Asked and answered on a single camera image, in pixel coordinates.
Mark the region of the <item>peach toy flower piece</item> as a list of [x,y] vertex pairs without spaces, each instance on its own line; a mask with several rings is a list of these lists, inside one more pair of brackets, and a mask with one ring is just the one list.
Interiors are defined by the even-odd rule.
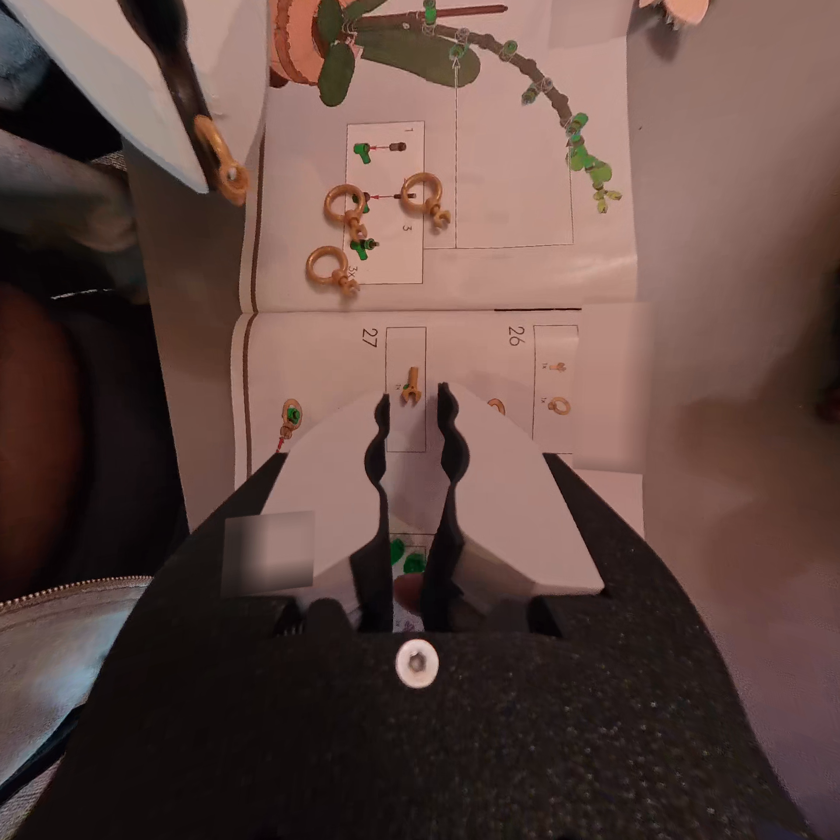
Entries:
[[706,16],[710,1],[638,1],[639,8],[658,8],[672,29],[695,27]]

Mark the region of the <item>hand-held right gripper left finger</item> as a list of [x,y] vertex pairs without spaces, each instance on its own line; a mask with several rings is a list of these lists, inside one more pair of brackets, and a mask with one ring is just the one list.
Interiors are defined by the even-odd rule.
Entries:
[[390,398],[363,395],[291,449],[261,512],[261,592],[332,598],[361,631],[391,632]]

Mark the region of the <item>grey bag with zipper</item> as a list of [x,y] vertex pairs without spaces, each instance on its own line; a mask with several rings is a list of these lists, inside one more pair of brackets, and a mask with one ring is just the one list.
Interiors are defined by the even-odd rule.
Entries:
[[51,780],[105,657],[151,581],[108,577],[2,602],[2,838],[15,835]]

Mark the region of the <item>grey desk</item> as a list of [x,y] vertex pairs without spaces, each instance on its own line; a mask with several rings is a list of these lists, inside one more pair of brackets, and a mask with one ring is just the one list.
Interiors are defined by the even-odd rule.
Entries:
[[638,296],[654,304],[646,539],[757,735],[838,838],[838,2],[625,27]]

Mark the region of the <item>building instruction booklet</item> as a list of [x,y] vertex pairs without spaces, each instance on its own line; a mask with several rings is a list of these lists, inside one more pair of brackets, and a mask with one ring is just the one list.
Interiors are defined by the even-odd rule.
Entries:
[[[627,2],[274,2],[285,86],[246,208],[237,485],[386,394],[392,577],[423,571],[448,488],[438,385],[455,382],[640,501],[628,18]],[[413,365],[419,406],[401,399]],[[235,514],[225,549],[230,592],[284,595],[261,592],[261,514]]]

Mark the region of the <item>person's leg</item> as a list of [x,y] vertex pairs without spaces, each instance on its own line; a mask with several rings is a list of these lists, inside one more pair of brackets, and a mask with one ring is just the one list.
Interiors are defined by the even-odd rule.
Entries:
[[151,306],[2,236],[1,595],[153,575],[188,533]]

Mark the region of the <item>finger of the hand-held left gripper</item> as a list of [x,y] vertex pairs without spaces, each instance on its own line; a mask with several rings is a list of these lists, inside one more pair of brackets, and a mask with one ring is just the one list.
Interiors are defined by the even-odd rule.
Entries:
[[[266,2],[186,1],[185,41],[210,116],[239,163],[262,127],[268,82]],[[160,167],[199,167],[155,59],[143,72],[153,118],[144,154]]]
[[14,1],[14,16],[125,140],[196,193],[210,191],[183,75],[163,72],[123,3]]

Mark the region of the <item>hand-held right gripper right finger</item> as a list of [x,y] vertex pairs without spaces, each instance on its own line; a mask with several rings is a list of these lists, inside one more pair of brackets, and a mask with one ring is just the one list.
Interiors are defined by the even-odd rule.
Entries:
[[564,462],[455,382],[438,385],[437,425],[448,488],[423,575],[425,629],[449,630],[459,598],[488,616],[505,602],[603,594],[552,472]]

